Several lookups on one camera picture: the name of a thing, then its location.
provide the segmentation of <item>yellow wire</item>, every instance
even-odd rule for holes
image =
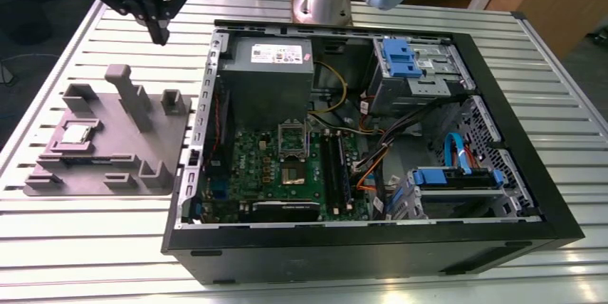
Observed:
[[[333,73],[333,75],[336,75],[336,77],[339,78],[340,83],[341,83],[341,99],[340,99],[339,103],[336,103],[332,107],[325,108],[324,110],[312,110],[312,111],[309,111],[309,113],[312,113],[312,114],[321,114],[321,113],[332,112],[337,107],[340,107],[343,105],[343,103],[345,102],[345,95],[347,95],[347,92],[348,92],[348,84],[347,84],[343,76],[340,75],[340,73],[337,72],[337,70],[333,69],[325,62],[316,61],[315,63],[320,64],[325,68],[328,68],[329,71]]]

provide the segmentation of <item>motherboard chip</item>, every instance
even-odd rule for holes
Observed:
[[[305,183],[305,163],[283,162],[281,163],[281,184],[300,185]]]

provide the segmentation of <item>sticker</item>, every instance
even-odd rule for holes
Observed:
[[[361,114],[367,115],[369,113],[369,104],[367,101],[361,101]]]
[[[303,64],[301,46],[256,44],[251,49],[252,63]]]
[[[433,68],[433,63],[431,63],[431,61],[420,61],[417,60],[417,66],[420,68]]]
[[[381,203],[377,197],[373,198],[373,206],[380,212],[384,210],[384,203]]]

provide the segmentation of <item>motherboard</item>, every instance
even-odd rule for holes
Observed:
[[[357,158],[349,132],[308,132],[297,122],[277,130],[237,130],[229,178],[203,184],[203,220],[247,222],[249,212],[273,207],[277,215],[311,221],[367,220],[367,195],[356,194],[348,182]]]

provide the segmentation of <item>metal table surface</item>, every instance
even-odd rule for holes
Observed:
[[[476,276],[201,286],[159,252],[169,197],[28,198],[27,175],[69,83],[115,92],[105,65],[132,65],[148,94],[197,95],[213,19],[288,21],[288,0],[189,0],[167,46],[96,2],[0,154],[0,299],[171,303],[592,303],[608,299],[607,123],[525,21],[511,14],[353,5],[357,26],[469,33],[587,238]]]

